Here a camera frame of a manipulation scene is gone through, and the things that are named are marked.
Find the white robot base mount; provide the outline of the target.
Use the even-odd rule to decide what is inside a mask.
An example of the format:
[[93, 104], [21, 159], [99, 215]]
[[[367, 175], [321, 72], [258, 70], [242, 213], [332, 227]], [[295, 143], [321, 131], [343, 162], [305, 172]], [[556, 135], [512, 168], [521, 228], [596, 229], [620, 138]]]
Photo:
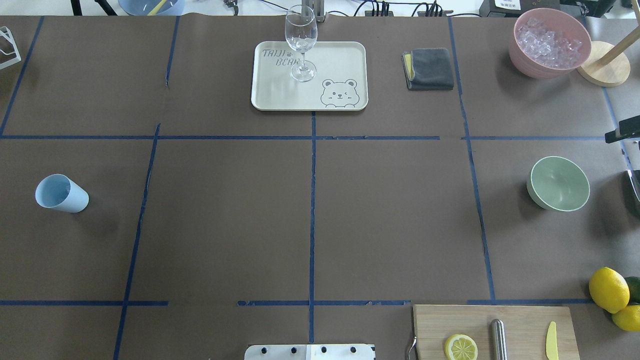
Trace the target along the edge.
[[245, 360], [375, 360], [375, 346], [365, 343], [254, 344]]

